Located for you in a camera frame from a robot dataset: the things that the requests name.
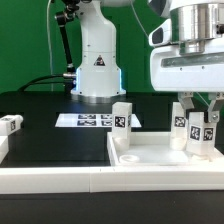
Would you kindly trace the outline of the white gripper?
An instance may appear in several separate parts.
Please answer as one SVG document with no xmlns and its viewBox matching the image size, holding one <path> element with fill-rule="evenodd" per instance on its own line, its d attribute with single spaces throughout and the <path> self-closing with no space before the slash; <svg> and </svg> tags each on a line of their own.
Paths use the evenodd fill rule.
<svg viewBox="0 0 224 224">
<path fill-rule="evenodd" d="M 194 109 L 192 92 L 209 93 L 209 123 L 218 123 L 224 106 L 224 43 L 207 43 L 202 54 L 179 54 L 176 45 L 159 47 L 150 56 L 150 78 L 155 91 L 179 92 L 184 115 Z"/>
</svg>

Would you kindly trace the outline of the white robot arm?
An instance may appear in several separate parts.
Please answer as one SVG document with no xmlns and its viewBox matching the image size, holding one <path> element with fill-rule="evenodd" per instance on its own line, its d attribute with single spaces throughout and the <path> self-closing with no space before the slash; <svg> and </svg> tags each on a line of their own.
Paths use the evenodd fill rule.
<svg viewBox="0 0 224 224">
<path fill-rule="evenodd" d="M 116 65 L 116 28 L 101 13 L 133 0 L 81 0 L 82 63 L 77 96 L 91 100 L 123 92 Z M 224 0 L 147 0 L 165 21 L 148 36 L 151 84 L 156 91 L 176 92 L 186 111 L 195 92 L 207 92 L 207 122 L 217 122 L 224 105 Z"/>
</svg>

